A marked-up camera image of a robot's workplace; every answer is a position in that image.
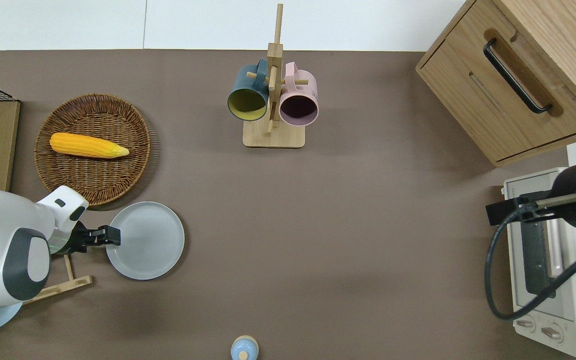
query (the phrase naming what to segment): dark teal mug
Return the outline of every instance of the dark teal mug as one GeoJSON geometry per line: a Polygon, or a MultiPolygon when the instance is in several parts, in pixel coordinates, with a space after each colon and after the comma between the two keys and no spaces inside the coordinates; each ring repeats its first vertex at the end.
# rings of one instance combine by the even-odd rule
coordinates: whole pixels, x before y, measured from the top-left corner
{"type": "Polygon", "coordinates": [[[259,62],[247,64],[239,69],[235,84],[228,96],[228,109],[237,118],[243,121],[261,119],[268,110],[268,85],[265,84],[268,76],[268,61],[259,59],[259,62]]]}

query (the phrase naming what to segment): wicker basket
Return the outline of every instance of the wicker basket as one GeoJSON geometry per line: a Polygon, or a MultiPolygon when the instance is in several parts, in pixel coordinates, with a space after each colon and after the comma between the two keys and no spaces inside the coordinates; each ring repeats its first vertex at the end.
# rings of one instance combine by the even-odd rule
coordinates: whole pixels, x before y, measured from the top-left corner
{"type": "Polygon", "coordinates": [[[91,206],[114,201],[141,178],[151,153],[146,121],[129,102],[112,95],[92,93],[65,102],[44,121],[34,144],[34,164],[41,182],[54,191],[66,185],[91,206]],[[80,157],[55,152],[54,133],[73,133],[112,141],[130,150],[114,159],[80,157]]]}

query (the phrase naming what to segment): drawer handle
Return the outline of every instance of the drawer handle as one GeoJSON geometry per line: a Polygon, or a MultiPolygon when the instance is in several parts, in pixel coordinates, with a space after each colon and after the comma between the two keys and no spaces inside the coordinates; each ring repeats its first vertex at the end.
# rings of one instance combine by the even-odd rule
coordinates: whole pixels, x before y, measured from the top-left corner
{"type": "Polygon", "coordinates": [[[495,54],[492,52],[492,49],[490,48],[492,44],[495,43],[495,41],[497,41],[497,38],[492,38],[486,44],[486,46],[484,46],[484,55],[486,55],[486,59],[488,59],[490,64],[494,66],[499,75],[501,75],[505,82],[510,85],[515,94],[519,96],[519,98],[523,101],[524,104],[526,104],[526,107],[528,107],[531,112],[535,114],[541,114],[542,112],[547,112],[550,110],[553,107],[552,104],[546,105],[546,107],[540,107],[537,105],[537,103],[535,103],[530,95],[528,95],[528,92],[526,92],[526,90],[522,88],[521,84],[519,84],[519,82],[513,77],[512,73],[510,73],[504,64],[502,64],[501,61],[499,61],[499,59],[495,56],[495,54]]]}

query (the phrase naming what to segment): corn cob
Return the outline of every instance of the corn cob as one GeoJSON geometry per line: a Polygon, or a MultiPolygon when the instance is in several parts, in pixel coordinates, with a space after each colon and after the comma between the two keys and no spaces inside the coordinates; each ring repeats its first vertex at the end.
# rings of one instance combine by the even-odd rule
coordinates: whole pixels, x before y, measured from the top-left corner
{"type": "Polygon", "coordinates": [[[50,137],[50,146],[57,153],[90,158],[118,158],[128,155],[123,146],[98,137],[55,132],[50,137]]]}

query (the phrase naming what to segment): wooden stand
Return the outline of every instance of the wooden stand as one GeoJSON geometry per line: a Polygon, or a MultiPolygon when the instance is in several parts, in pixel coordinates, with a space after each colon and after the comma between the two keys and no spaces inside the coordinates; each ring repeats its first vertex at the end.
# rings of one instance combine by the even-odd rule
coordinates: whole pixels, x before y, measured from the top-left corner
{"type": "Polygon", "coordinates": [[[70,255],[64,255],[63,258],[66,261],[66,271],[68,272],[68,281],[62,282],[61,284],[44,287],[43,289],[41,289],[41,291],[39,291],[39,294],[37,294],[37,296],[33,297],[30,300],[24,301],[23,305],[34,303],[35,301],[55,296],[57,294],[61,294],[62,292],[77,289],[83,287],[84,285],[92,284],[92,276],[90,275],[75,278],[75,276],[73,275],[73,265],[71,264],[70,255]]]}
{"type": "Polygon", "coordinates": [[[268,43],[268,110],[256,121],[244,121],[243,143],[249,148],[298,149],[306,145],[306,128],[288,125],[279,118],[279,97],[282,83],[284,46],[279,43],[282,32],[283,4],[277,4],[274,42],[268,43]]]}

